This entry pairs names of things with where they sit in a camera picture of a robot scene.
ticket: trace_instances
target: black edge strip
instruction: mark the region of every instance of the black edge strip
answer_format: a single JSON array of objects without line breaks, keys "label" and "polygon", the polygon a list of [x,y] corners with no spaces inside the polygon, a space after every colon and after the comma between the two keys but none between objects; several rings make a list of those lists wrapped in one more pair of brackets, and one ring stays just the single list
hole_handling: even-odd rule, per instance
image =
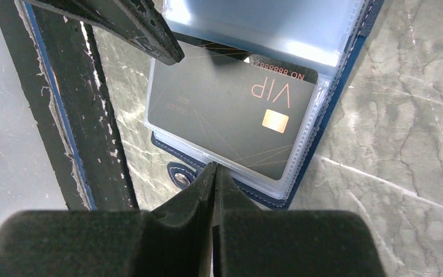
[{"label": "black edge strip", "polygon": [[51,91],[46,76],[40,70],[35,44],[24,27],[14,1],[0,0],[0,27],[21,81],[21,88],[37,122],[63,198],[70,210],[86,210],[72,176],[73,162],[66,150],[49,108]]},{"label": "black edge strip", "polygon": [[92,51],[97,48],[89,37],[92,29],[84,25],[89,28],[87,43],[79,21],[37,7],[33,13],[95,206],[138,208],[106,78],[97,50]]}]

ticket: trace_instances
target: blue strip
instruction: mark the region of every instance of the blue strip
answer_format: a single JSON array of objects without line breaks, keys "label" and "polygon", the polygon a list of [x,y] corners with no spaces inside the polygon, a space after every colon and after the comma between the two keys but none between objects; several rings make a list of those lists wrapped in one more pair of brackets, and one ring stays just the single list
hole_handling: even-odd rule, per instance
[{"label": "blue strip", "polygon": [[62,117],[63,125],[65,128],[65,132],[67,138],[69,139],[70,146],[72,147],[72,152],[74,155],[74,160],[77,163],[77,167],[79,169],[79,175],[81,175],[81,179],[84,183],[85,192],[87,198],[89,198],[89,202],[91,204],[91,209],[97,209],[96,204],[94,203],[94,198],[92,197],[91,188],[87,185],[84,168],[82,166],[82,160],[79,157],[79,153],[76,146],[76,141],[74,140],[74,136],[72,134],[72,129],[70,128],[69,120],[67,119],[67,115],[65,113],[65,108],[63,107],[62,98],[60,97],[60,93],[58,92],[57,81],[55,80],[55,76],[53,74],[52,67],[50,65],[50,60],[48,59],[47,51],[45,49],[45,45],[43,43],[42,34],[39,31],[38,23],[36,22],[35,14],[33,12],[32,5],[29,3],[25,3],[26,10],[29,15],[29,19],[31,22],[31,26],[33,27],[33,33],[35,34],[36,42],[38,44],[38,48],[42,54],[43,64],[45,66],[45,71],[47,72],[48,79],[50,80],[51,89],[55,96],[55,100],[57,101],[58,111],[60,112],[60,117]]}]

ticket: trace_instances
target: gray marble tabletop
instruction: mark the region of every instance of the gray marble tabletop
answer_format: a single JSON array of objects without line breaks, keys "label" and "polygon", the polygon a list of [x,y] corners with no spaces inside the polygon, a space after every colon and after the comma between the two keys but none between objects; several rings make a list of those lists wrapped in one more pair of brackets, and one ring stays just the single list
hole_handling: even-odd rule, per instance
[{"label": "gray marble tabletop", "polygon": [[[95,34],[138,202],[154,209],[179,190],[142,123],[150,59]],[[389,276],[443,276],[443,1],[385,3],[291,209],[354,211]]]}]

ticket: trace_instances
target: gold square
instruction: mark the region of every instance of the gold square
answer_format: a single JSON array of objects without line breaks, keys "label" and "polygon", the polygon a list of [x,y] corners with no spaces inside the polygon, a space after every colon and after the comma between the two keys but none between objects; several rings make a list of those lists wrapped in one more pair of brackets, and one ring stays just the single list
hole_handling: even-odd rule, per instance
[{"label": "gold square", "polygon": [[289,116],[267,109],[262,125],[282,134],[286,130],[288,120],[290,120]]}]

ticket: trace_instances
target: black card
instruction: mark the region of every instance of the black card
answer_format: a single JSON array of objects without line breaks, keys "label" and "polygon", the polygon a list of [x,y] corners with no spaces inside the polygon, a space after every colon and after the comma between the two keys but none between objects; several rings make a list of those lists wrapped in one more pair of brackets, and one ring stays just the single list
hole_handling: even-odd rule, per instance
[{"label": "black card", "polygon": [[155,62],[150,124],[278,180],[318,73],[303,66],[176,34],[186,57]]}]

